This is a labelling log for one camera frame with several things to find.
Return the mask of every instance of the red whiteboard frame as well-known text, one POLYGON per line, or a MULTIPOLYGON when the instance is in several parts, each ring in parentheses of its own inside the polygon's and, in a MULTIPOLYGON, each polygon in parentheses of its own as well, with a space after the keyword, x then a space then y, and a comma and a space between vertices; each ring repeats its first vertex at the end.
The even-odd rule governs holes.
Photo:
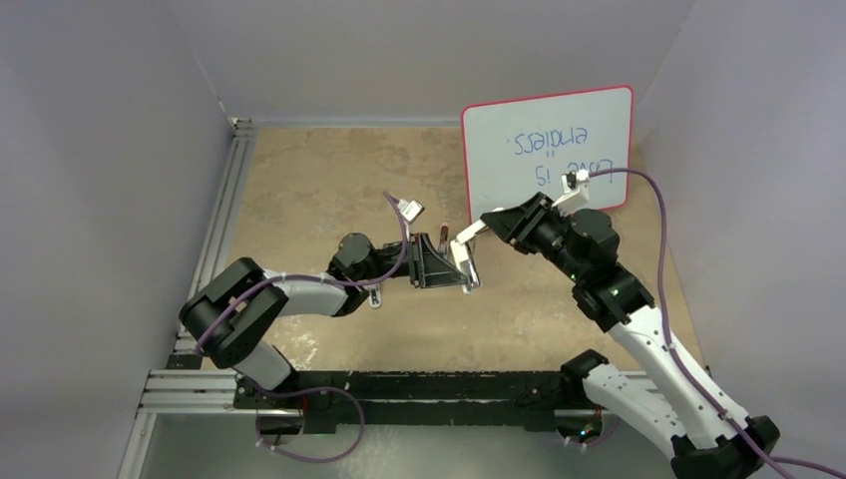
MULTIPOLYGON (((486 102, 486 103, 475 103, 473 105, 468 105, 464 107, 464 110, 461 111, 461 142, 462 142, 462 149, 464 150, 464 185, 466 187, 467 193, 467 221, 468 223, 473 222, 473 212, 470 211, 470 169, 467 164, 467 137, 466 131, 464 129, 464 114, 467 113, 468 110, 471 108, 476 107, 488 107, 491 105, 502 105, 504 103, 517 103, 517 102, 525 102, 528 100, 538 100, 541 98, 552 98, 552 97, 565 97, 568 95, 579 95, 580 93, 590 93, 590 92, 601 92, 604 90, 616 90, 619 88, 626 88, 632 92, 632 106, 629 111, 629 151, 626 157, 626 167, 630 168, 632 166, 632 129, 633 129, 633 121, 635 120, 635 90, 632 89, 631 85, 613 85, 611 87, 598 87, 598 88, 588 88, 586 90, 576 90, 573 92, 564 92, 564 93, 549 93, 546 95, 536 95, 533 97, 523 97, 523 98, 513 98, 511 100, 499 100, 496 102, 486 102)), ((612 207, 605 207, 602 210, 612 210, 614 208, 619 208, 626 204, 629 200, 629 176, 627 175, 626 181, 626 196, 623 198, 623 202, 619 205, 614 205, 612 207)))

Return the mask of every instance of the cable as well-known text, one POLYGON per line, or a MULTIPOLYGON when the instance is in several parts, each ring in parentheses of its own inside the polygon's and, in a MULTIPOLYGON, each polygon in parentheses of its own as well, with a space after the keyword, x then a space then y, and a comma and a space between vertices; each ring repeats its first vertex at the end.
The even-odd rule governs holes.
POLYGON ((793 464, 794 466, 802 466, 807 467, 808 469, 814 469, 820 472, 824 472, 829 476, 838 477, 840 479, 846 479, 846 474, 832 469, 828 466, 823 466, 821 464, 817 464, 815 462, 806 461, 803 459, 793 459, 791 457, 782 457, 782 456, 770 456, 772 460, 775 462, 780 462, 782 464, 793 464))
MULTIPOLYGON (((708 401, 708 403, 710 403, 710 405, 713 406, 714 409, 716 409, 716 411, 717 411, 717 413, 719 414, 720 417, 724 418, 724 420, 735 431, 737 431, 737 434, 740 435, 740 437, 743 439, 743 441, 749 446, 750 449, 752 449, 752 451, 755 454, 758 455, 758 457, 761 458, 761 460, 764 461, 764 463, 766 463, 768 466, 773 468, 782 477, 784 477, 786 479, 795 479, 795 477, 792 474, 790 474, 790 472, 788 472, 786 469, 784 469, 783 467, 778 465, 772 457, 770 457, 766 452, 764 452, 758 446, 758 444, 751 438, 751 436, 749 436, 749 434, 746 433, 745 430, 743 430, 743 427, 740 424, 738 424, 736 420, 734 420, 734 418, 726 417, 726 413, 728 412, 728 410, 726 410, 724 407, 722 407, 722 404, 720 404, 719 401, 715 397, 713 397, 707 391, 707 389, 705 389, 705 387, 702 386, 702 384, 699 383, 699 381, 697 381, 695 377, 693 377, 692 374, 690 374, 690 371, 687 370, 687 366, 685 366, 684 363, 681 361, 681 357, 679 357, 678 353, 675 351, 675 349, 673 347, 670 347, 672 345, 672 339, 671 339, 672 338, 672 336, 671 336, 672 331, 669 328, 669 309, 666 306, 666 295, 664 294, 664 287, 663 287, 663 266, 664 266, 664 260, 665 260, 665 257, 666 257, 666 206, 665 206, 664 201, 663 201, 663 195, 661 194, 657 183, 655 182, 655 180, 651 176, 649 176, 645 172, 642 172, 640 170, 635 170, 635 169, 632 169, 632 168, 609 168, 607 170, 601 170, 599 172, 591 172, 590 177, 591 178, 599 177, 599 176, 602 176, 602 175, 610 175, 610 174, 613 174, 613 173, 631 173, 633 175, 637 175, 637 176, 643 178, 652 187, 652 190, 655 193, 655 198, 657 199, 657 202, 658 202, 658 209, 660 211, 661 237, 660 237, 660 251, 658 252, 658 286, 657 286, 657 290, 658 290, 658 301, 660 302, 660 308, 661 308, 661 329, 663 331, 664 340, 666 342, 667 349, 669 350, 669 355, 672 358, 672 362, 675 363, 675 365, 678 367, 678 370, 687 379, 687 381, 690 383, 690 385, 692 385, 693 388, 695 388, 699 392, 699 394, 701 394, 702 397, 704 397, 705 400, 708 401)), ((846 478, 846 475, 844 475, 843 473, 837 472, 834 469, 830 469, 830 468, 823 466, 823 465, 820 465, 820 464, 815 464, 815 463, 809 462, 809 461, 801 461, 801 460, 798 460, 798 459, 789 459, 789 460, 795 461, 795 462, 789 462, 788 464, 810 467, 810 468, 813 468, 813 469, 816 469, 816 470, 819 470, 819 471, 822 471, 822 472, 827 472, 828 474, 831 474, 835 477, 846 478)))
POLYGON ((595 440, 588 443, 588 448, 597 447, 600 444, 606 442, 611 437, 611 435, 614 434, 614 431, 616 431, 617 428, 620 427, 620 423, 621 423, 621 420, 620 420, 620 417, 618 416, 614 419, 614 422, 611 424, 611 427, 609 427, 607 432, 605 432, 600 437, 598 437, 595 440))
MULTIPOLYGON (((280 455, 285 456, 285 457, 289 457, 291 459, 294 459, 294 460, 297 460, 297 461, 300 461, 300 462, 307 462, 309 464, 326 464, 328 462, 334 462, 334 461, 341 460, 344 457, 352 454, 352 451, 354 451, 355 448, 358 447, 358 444, 361 442, 361 438, 364 437, 364 409, 361 408, 361 403, 359 403, 358 400, 356 400, 355 397, 352 394, 350 394, 349 392, 347 392, 343 389, 339 389, 337 387, 320 386, 320 387, 310 387, 308 389, 302 389, 302 390, 294 391, 294 392, 273 392, 273 391, 268 391, 268 390, 262 388, 257 383, 255 383, 255 381, 253 381, 251 378, 249 378, 247 376, 245 376, 244 379, 248 380, 252 384, 252 386, 255 388, 255 390, 257 390, 261 394, 263 394, 263 395, 265 395, 265 396, 267 396, 271 399, 290 399, 292 397, 301 397, 301 396, 304 397, 307 394, 313 394, 315 392, 320 392, 320 393, 322 393, 322 392, 335 392, 335 393, 338 393, 338 394, 346 397, 347 399, 349 399, 349 401, 352 402, 352 405, 355 406, 355 410, 358 412, 358 434, 355 436, 355 440, 352 441, 352 444, 348 448, 346 448, 346 450, 341 452, 340 454, 336 454, 336 455, 330 456, 330 457, 309 457, 309 456, 303 456, 301 454, 297 454, 295 452, 290 452, 290 451, 286 451, 284 449, 280 449, 280 448, 274 446, 273 444, 270 444, 269 442, 264 440, 263 437, 261 437, 261 428, 258 426, 258 421, 261 419, 261 416, 258 416, 258 417, 255 418, 255 435, 258 436, 258 442, 255 443, 256 446, 263 446, 264 448, 266 448, 267 450, 269 450, 271 452, 275 452, 277 454, 280 454, 280 455)), ((304 419, 303 419, 303 427, 302 427, 301 431, 303 431, 303 430, 305 430, 304 419)))
POLYGON ((408 229, 408 226, 406 225, 405 219, 402 216, 402 212, 399 211, 396 199, 388 195, 388 192, 382 192, 382 195, 385 196, 385 200, 388 201, 388 204, 391 206, 391 209, 394 211, 394 214, 396 215, 397 220, 399 221, 400 238, 402 241, 397 260, 394 265, 391 266, 390 269, 388 269, 387 272, 375 279, 367 279, 364 281, 342 281, 339 279, 324 278, 320 276, 312 276, 309 274, 281 274, 279 276, 269 277, 267 279, 259 281, 254 284, 250 289, 244 291, 240 296, 238 296, 232 304, 227 306, 226 309, 224 309, 223 312, 220 314, 220 316, 218 316, 217 319, 214 320, 211 326, 209 326, 209 328, 206 329, 206 331, 197 339, 197 345, 194 346, 194 354, 196 354, 197 356, 203 356, 203 345, 206 344, 206 341, 209 340, 209 337, 212 336, 212 333, 217 329, 217 327, 223 324, 223 322, 229 318, 229 316, 241 303, 247 301, 248 299, 256 295, 259 291, 275 282, 287 280, 301 280, 312 282, 324 282, 333 286, 364 287, 372 286, 373 284, 378 284, 384 281, 385 279, 390 278, 402 265, 402 261, 405 260, 405 254, 408 251, 408 238, 406 237, 406 230, 408 229))

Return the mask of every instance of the floor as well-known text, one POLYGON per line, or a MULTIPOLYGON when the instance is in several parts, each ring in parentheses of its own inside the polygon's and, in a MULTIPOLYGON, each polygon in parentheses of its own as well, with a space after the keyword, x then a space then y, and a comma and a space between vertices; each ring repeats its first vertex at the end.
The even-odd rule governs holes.
MULTIPOLYGON (((642 166, 636 148, 632 165, 642 166)), ((648 185, 632 179, 626 205, 609 212, 621 262, 655 294, 659 220, 648 185)), ((442 222, 467 224, 461 131, 454 128, 264 129, 250 166, 229 259, 266 268, 324 271, 348 233, 374 244, 399 240, 383 190, 416 199, 414 230, 437 237, 442 222)), ((490 235, 478 239, 483 287, 383 285, 381 308, 366 303, 339 318, 280 318, 265 336, 297 368, 361 370, 558 369, 587 348, 620 370, 636 362, 576 308, 570 282, 541 257, 523 256, 490 235)), ((701 361, 672 259, 665 286, 678 338, 701 361)))

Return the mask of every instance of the black bracket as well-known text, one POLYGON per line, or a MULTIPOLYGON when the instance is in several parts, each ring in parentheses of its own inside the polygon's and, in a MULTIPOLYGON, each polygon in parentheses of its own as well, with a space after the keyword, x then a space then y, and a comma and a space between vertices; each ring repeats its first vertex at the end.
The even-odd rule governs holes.
POLYGON ((470 281, 467 275, 438 253, 428 234, 413 234, 409 246, 408 275, 414 287, 455 286, 470 281))

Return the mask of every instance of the white enclosure panel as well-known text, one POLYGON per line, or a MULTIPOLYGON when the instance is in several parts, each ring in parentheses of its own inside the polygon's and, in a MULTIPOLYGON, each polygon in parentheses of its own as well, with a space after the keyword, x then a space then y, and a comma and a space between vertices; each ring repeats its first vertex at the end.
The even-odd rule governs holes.
POLYGON ((840 469, 844 21, 843 2, 698 0, 634 120, 715 378, 840 469))
POLYGON ((227 144, 162 2, 0 2, 1 477, 117 475, 227 144))
POLYGON ((645 90, 693 0, 172 0, 231 116, 457 121, 466 105, 645 90))

